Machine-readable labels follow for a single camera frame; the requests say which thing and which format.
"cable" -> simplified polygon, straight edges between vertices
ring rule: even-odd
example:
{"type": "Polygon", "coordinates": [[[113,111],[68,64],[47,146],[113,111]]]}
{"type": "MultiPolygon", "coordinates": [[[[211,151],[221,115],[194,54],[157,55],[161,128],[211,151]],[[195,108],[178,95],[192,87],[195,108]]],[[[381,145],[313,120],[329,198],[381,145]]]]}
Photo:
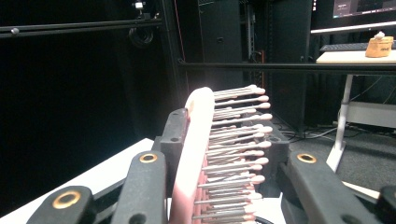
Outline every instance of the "cable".
{"type": "Polygon", "coordinates": [[[393,88],[393,90],[390,92],[390,95],[387,97],[387,99],[382,104],[386,104],[395,91],[396,91],[396,87],[393,88]]]}
{"type": "Polygon", "coordinates": [[[324,138],[331,139],[331,138],[329,138],[329,137],[325,137],[325,135],[328,134],[328,133],[332,133],[332,132],[334,132],[335,130],[337,130],[337,128],[330,129],[329,131],[324,132],[324,133],[321,133],[321,134],[312,134],[312,133],[308,133],[308,135],[314,135],[314,136],[313,136],[313,137],[306,137],[305,139],[313,139],[313,138],[319,138],[319,137],[324,137],[324,138]]]}
{"type": "Polygon", "coordinates": [[[184,47],[183,47],[183,38],[181,37],[180,21],[178,19],[177,0],[174,1],[174,4],[175,4],[175,14],[176,14],[176,20],[177,20],[178,36],[180,37],[181,53],[182,53],[182,56],[183,56],[183,60],[186,61],[186,56],[184,54],[184,47]]]}
{"type": "Polygon", "coordinates": [[[359,93],[357,96],[353,97],[352,99],[350,99],[349,101],[353,101],[356,98],[358,98],[359,96],[363,95],[365,92],[367,92],[368,90],[370,90],[379,80],[381,80],[382,77],[379,77],[370,87],[368,87],[365,91],[363,91],[362,93],[359,93]]]}
{"type": "Polygon", "coordinates": [[[290,136],[290,138],[288,139],[288,141],[290,141],[290,140],[293,139],[293,138],[297,138],[297,140],[295,140],[295,141],[290,141],[290,143],[295,143],[295,142],[304,140],[304,138],[297,136],[297,134],[294,133],[294,132],[282,132],[282,134],[285,135],[285,136],[290,136]]]}
{"type": "Polygon", "coordinates": [[[263,217],[256,217],[256,222],[261,224],[274,224],[273,222],[270,222],[269,220],[263,217]]]}

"desk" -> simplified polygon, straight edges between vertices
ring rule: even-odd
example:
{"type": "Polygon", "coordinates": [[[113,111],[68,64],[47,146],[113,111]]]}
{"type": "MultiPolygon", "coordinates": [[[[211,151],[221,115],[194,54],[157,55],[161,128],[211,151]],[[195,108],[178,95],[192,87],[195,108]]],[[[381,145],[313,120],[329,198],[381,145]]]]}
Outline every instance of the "desk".
{"type": "MultiPolygon", "coordinates": [[[[339,51],[339,52],[325,52],[318,59],[317,63],[396,63],[396,50],[393,50],[388,57],[383,58],[367,58],[365,51],[339,51]]],[[[344,89],[344,97],[341,103],[340,116],[338,119],[337,134],[335,136],[335,143],[332,151],[327,159],[329,166],[336,171],[338,164],[344,152],[345,142],[344,130],[347,122],[347,112],[349,107],[349,94],[352,87],[352,79],[354,75],[347,75],[346,86],[344,89]]],[[[390,110],[394,109],[394,113],[390,114],[396,120],[396,106],[390,106],[390,110]]]]}

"black metal frame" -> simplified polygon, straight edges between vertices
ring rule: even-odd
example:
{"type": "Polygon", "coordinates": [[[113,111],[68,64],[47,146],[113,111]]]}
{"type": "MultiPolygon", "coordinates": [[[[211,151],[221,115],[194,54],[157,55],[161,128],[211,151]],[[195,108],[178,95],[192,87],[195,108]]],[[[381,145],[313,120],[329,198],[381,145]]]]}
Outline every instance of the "black metal frame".
{"type": "Polygon", "coordinates": [[[180,108],[184,105],[183,97],[180,96],[182,92],[181,81],[182,77],[179,74],[177,60],[180,58],[179,44],[177,40],[177,29],[175,23],[175,13],[172,1],[156,0],[157,5],[161,8],[163,26],[162,26],[162,42],[163,54],[166,60],[166,70],[169,78],[169,90],[173,108],[180,108]]]}
{"type": "Polygon", "coordinates": [[[244,70],[251,72],[321,73],[329,75],[396,76],[396,63],[185,63],[183,70],[244,70]]]}
{"type": "Polygon", "coordinates": [[[80,32],[115,30],[123,28],[137,28],[160,26],[161,19],[130,20],[130,21],[96,21],[80,23],[63,23],[47,25],[25,25],[0,27],[0,38],[23,37],[34,35],[60,35],[80,32]]]}

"monitor screen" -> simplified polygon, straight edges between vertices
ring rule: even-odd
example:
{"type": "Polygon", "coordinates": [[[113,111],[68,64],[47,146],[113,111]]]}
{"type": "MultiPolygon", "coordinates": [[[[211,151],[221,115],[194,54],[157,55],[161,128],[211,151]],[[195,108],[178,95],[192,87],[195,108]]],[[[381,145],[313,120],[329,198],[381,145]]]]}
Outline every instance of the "monitor screen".
{"type": "Polygon", "coordinates": [[[396,0],[314,0],[311,34],[381,30],[396,26],[396,0]]]}

